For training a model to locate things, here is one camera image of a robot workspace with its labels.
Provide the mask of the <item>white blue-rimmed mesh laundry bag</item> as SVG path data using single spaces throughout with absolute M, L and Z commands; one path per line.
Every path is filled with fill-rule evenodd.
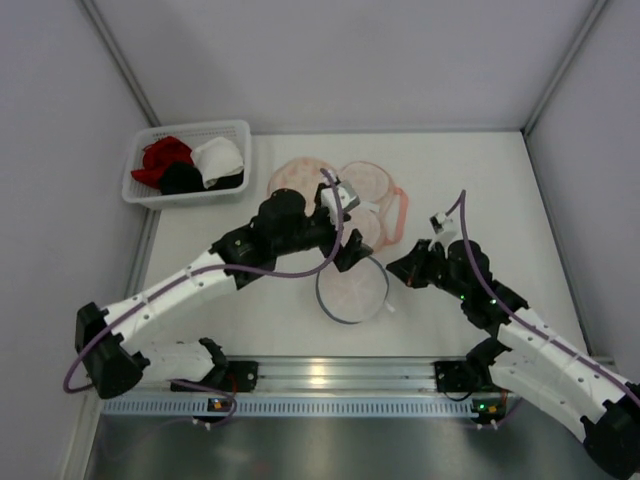
M 373 257 L 345 272 L 330 265 L 316 274 L 315 297 L 321 311 L 342 325 L 367 322 L 384 309 L 391 312 L 390 280 L 383 265 Z

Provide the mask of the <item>pink floral mesh laundry bag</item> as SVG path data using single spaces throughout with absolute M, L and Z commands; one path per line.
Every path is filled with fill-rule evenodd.
M 318 158 L 294 158 L 272 174 L 267 193 L 283 188 L 301 193 L 306 202 L 305 214 L 310 215 L 317 186 L 325 180 L 321 171 L 331 168 L 328 162 Z M 404 236 L 409 198 L 391 175 L 379 165 L 366 161 L 351 162 L 336 173 L 353 187 L 360 200 L 349 213 L 351 220 L 345 226 L 345 235 L 358 230 L 363 242 L 375 252 L 399 243 Z

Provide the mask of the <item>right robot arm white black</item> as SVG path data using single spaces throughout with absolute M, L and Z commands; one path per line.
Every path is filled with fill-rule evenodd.
M 605 473 L 639 471 L 639 386 L 585 355 L 527 301 L 493 277 L 480 246 L 420 240 L 387 271 L 413 289 L 433 286 L 461 302 L 488 338 L 466 356 L 484 383 L 508 390 L 562 424 Z

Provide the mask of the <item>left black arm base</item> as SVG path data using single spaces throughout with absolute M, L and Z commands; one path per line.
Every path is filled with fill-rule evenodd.
M 229 393 L 248 393 L 256 388 L 259 363 L 249 360 L 231 360 L 225 368 L 215 367 L 199 382 L 181 380 L 172 382 L 170 389 L 174 392 L 208 392 L 219 390 Z

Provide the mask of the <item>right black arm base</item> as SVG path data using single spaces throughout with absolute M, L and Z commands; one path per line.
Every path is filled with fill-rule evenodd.
M 488 368 L 475 361 L 440 360 L 434 363 L 436 389 L 439 393 L 498 392 Z

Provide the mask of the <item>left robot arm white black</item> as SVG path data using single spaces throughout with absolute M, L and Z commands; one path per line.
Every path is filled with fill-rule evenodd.
M 349 270 L 372 253 L 358 230 L 344 232 L 359 203 L 347 184 L 321 185 L 312 214 L 306 214 L 301 193 L 279 189 L 247 224 L 226 233 L 169 278 L 106 307 L 81 307 L 75 348 L 91 387 L 102 399 L 160 382 L 177 391 L 218 388 L 230 363 L 213 340 L 155 346 L 153 337 L 218 297 L 264 276 L 281 277 L 276 263 L 282 256 L 319 249 L 327 264 Z

